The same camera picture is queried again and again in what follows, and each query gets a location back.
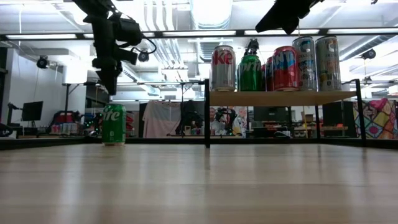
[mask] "soda can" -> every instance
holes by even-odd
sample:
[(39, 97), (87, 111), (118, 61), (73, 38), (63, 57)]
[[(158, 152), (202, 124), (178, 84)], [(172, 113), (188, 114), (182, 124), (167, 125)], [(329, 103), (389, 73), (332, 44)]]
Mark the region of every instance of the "soda can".
[(239, 63), (238, 64), (238, 66), (236, 67), (236, 76), (235, 76), (235, 79), (236, 79), (236, 89), (238, 90), (238, 91), (241, 91), (241, 85), (240, 85), (240, 82), (239, 82), (239, 80), (240, 80), (240, 78), (241, 78), (241, 65), (242, 63)]
[(261, 65), (261, 77), (262, 77), (262, 85), (261, 90), (267, 91), (267, 77), (266, 77), (266, 65)]
[(326, 36), (315, 42), (320, 91), (341, 90), (337, 37)]
[(298, 76), (301, 91), (317, 91), (317, 65), (315, 63), (315, 43), (312, 37), (299, 37), (293, 40), (297, 54)]
[(236, 57), (232, 47), (217, 46), (211, 57), (212, 91), (235, 91)]
[(261, 61), (257, 55), (246, 55), (241, 62), (240, 91), (262, 91)]
[(269, 57), (266, 63), (266, 83), (267, 91), (274, 91), (274, 69), (272, 68), (272, 57)]
[(299, 67), (294, 47), (279, 47), (274, 51), (274, 90), (299, 90)]
[(108, 104), (103, 113), (102, 142), (105, 146), (120, 146), (126, 141), (126, 109), (123, 105)]

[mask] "wooden tabletop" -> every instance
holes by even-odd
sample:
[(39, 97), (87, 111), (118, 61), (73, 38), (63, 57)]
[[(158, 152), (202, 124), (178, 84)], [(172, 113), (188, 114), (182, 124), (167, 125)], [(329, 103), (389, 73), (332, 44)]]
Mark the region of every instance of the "wooden tabletop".
[(0, 151), (2, 224), (396, 224), (398, 152), (316, 144)]

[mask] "poster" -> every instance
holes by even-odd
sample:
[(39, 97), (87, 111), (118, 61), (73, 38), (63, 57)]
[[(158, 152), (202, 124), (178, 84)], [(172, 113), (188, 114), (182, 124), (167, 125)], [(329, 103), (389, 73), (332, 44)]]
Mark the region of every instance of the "poster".
[[(223, 114), (219, 121), (216, 115), (219, 108), (231, 109), (236, 113), (236, 118), (231, 122), (230, 115)], [(210, 107), (210, 129), (212, 135), (228, 135), (228, 126), (232, 124), (232, 134), (246, 137), (248, 120), (248, 108), (246, 106), (211, 106)]]

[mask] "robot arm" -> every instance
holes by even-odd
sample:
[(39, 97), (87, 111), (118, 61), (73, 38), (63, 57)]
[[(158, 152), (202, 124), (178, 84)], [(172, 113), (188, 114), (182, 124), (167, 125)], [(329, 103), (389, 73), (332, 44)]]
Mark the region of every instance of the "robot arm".
[(287, 34), (291, 34), (299, 25), (299, 19), (303, 19), (312, 6), (324, 0), (276, 0), (275, 4), (267, 12), (256, 26), (257, 32), (282, 28)]
[[(93, 67), (97, 71), (102, 84), (110, 95), (116, 94), (116, 84), (122, 72), (121, 61), (137, 62), (137, 54), (133, 51), (123, 50), (128, 46), (141, 43), (146, 37), (142, 34), (139, 24), (134, 19), (121, 18), (111, 0), (73, 0), (75, 4), (88, 16), (85, 22), (91, 23), (94, 33), (94, 47), (97, 58), (93, 60)], [(126, 42), (117, 45), (116, 41)]]

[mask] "colorful quilt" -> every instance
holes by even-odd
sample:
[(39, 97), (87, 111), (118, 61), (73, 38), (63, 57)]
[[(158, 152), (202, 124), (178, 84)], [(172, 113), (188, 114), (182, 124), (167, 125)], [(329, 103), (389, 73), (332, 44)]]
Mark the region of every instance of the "colorful quilt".
[[(398, 139), (396, 102), (388, 99), (363, 101), (366, 138)], [(360, 137), (358, 102), (354, 102), (357, 136)]]

